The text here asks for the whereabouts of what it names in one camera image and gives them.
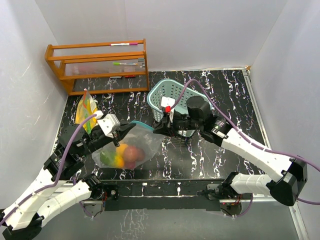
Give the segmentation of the small yellow orange fruit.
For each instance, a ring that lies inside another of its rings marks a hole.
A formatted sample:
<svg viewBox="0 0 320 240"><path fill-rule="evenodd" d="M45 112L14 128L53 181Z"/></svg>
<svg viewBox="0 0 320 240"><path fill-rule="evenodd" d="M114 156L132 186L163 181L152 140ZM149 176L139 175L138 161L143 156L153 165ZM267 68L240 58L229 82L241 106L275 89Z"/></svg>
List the small yellow orange fruit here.
<svg viewBox="0 0 320 240"><path fill-rule="evenodd" d="M128 147L127 144L125 143L121 143L118 147L116 147L115 149L115 152L116 152L116 155L119 155L119 156L123 156L124 154L124 151L126 150L126 148Z"/></svg>

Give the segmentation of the clear bag blue zipper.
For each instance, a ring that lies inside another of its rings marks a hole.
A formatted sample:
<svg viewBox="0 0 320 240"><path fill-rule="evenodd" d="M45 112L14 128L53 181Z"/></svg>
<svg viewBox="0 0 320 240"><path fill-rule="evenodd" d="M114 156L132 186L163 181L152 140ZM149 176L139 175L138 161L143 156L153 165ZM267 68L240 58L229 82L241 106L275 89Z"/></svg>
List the clear bag blue zipper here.
<svg viewBox="0 0 320 240"><path fill-rule="evenodd" d="M112 142L92 153L94 162L101 168L133 170L151 160L158 152L165 136L153 133L153 128L140 121L116 147Z"/></svg>

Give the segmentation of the brown passion fruit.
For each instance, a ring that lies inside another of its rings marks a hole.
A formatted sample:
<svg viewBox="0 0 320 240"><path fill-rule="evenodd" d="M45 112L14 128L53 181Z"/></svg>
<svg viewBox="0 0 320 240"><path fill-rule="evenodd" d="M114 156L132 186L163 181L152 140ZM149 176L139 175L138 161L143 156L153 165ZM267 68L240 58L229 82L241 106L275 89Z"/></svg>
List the brown passion fruit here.
<svg viewBox="0 0 320 240"><path fill-rule="evenodd" d="M128 146L123 153L123 159L125 162L141 162L145 159L145 152L139 147Z"/></svg>

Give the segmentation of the orange green mango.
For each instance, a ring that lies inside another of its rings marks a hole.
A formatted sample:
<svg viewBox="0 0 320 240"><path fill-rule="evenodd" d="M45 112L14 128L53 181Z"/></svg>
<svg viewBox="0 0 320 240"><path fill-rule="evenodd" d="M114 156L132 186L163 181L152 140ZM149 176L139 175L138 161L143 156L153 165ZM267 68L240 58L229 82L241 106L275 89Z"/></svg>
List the orange green mango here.
<svg viewBox="0 0 320 240"><path fill-rule="evenodd" d="M103 150L99 156L101 163L108 168L122 169L125 166L124 159L119 153Z"/></svg>

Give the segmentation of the pink dragon fruit piece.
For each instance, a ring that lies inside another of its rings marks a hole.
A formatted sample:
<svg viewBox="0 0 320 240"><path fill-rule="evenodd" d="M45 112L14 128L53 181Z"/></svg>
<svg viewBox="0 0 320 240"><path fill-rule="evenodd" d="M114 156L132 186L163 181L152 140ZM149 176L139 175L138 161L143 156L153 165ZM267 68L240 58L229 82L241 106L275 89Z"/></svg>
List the pink dragon fruit piece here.
<svg viewBox="0 0 320 240"><path fill-rule="evenodd" d="M126 161L125 162L125 168L126 169L134 169L136 167L136 161Z"/></svg>

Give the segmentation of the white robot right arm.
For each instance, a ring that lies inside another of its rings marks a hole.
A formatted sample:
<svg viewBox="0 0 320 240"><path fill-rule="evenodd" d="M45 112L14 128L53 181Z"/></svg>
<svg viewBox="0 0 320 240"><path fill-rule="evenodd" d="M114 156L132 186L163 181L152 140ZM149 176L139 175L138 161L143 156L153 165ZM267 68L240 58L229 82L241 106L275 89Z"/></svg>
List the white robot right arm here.
<svg viewBox="0 0 320 240"><path fill-rule="evenodd" d="M161 97L163 117L154 129L155 134L176 136L179 131L199 131L202 138L229 150L264 173L258 175L232 172L219 186L219 193L233 199L240 194L272 196L279 203L293 206L307 182L305 162L283 154L274 153L265 145L236 130L228 121L213 114L210 104L202 96L192 96L186 101L187 113L176 112L175 100Z"/></svg>

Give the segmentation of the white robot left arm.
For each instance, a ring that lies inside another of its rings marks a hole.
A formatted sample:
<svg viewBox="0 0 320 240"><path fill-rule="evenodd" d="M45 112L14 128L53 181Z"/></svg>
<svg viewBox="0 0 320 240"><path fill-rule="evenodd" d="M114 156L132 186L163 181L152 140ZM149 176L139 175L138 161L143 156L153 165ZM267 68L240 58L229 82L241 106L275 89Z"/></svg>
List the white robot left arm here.
<svg viewBox="0 0 320 240"><path fill-rule="evenodd" d="M104 127L110 127L106 135ZM134 123L97 125L88 134L80 124L72 124L58 138L56 150L44 163L36 179L9 207L0 211L0 224L5 227L6 240L32 240L55 216L84 200L115 200L118 187L104 185L93 173L85 176L67 190L53 193L80 170L87 157L109 143L119 144L135 127Z"/></svg>

